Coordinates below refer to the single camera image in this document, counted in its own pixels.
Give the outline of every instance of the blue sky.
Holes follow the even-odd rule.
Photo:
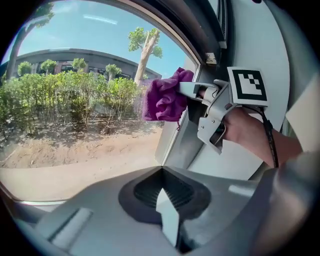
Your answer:
[[[105,52],[138,63],[141,50],[128,51],[128,34],[137,27],[150,30],[154,26],[140,17],[117,7],[103,3],[68,0],[54,3],[54,16],[50,22],[34,28],[25,38],[18,55],[56,49],[80,48]],[[158,44],[162,48],[162,59],[150,56],[147,67],[163,77],[171,76],[182,67],[186,54],[164,33]]]

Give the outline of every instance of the purple towel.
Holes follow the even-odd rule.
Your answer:
[[[187,108],[187,97],[177,93],[179,82],[191,82],[194,73],[179,67],[172,77],[155,79],[145,92],[142,118],[146,121],[177,122]]]

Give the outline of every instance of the dirt ground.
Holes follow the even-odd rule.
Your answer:
[[[158,165],[155,151],[162,128],[152,122],[127,122],[115,128],[111,135],[97,131],[75,131],[70,127],[59,131],[41,130],[35,137],[24,137],[6,157],[1,168],[41,168],[103,159],[108,166],[128,164],[141,158],[146,166]]]

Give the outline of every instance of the gray plastic surface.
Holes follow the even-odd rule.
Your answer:
[[[77,209],[88,208],[92,216],[68,250],[71,255],[180,255],[159,225],[135,221],[118,201],[118,193],[124,184],[154,168],[161,167],[134,171],[90,185],[45,215],[35,229],[49,239]],[[257,185],[253,181],[212,177],[174,167],[171,169],[202,183],[211,192],[211,203],[202,215],[183,224],[186,236],[197,245],[209,244],[232,223],[250,200],[247,195],[230,192],[229,187],[234,185],[254,190]],[[198,255],[198,250],[188,255]]]

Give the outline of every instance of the black vent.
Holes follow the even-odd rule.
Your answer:
[[[223,38],[224,40],[226,40],[226,2],[225,0],[221,1],[222,5],[221,5],[221,11],[222,11],[222,21],[221,21],[221,30],[223,33]]]
[[[118,200],[136,221],[161,224],[161,214],[156,206],[162,188],[179,212],[181,221],[199,217],[211,200],[206,186],[169,167],[155,167],[129,181],[121,188]]]
[[[145,205],[155,209],[162,188],[177,211],[189,203],[195,193],[192,186],[163,169],[137,184],[134,188],[134,195]]]

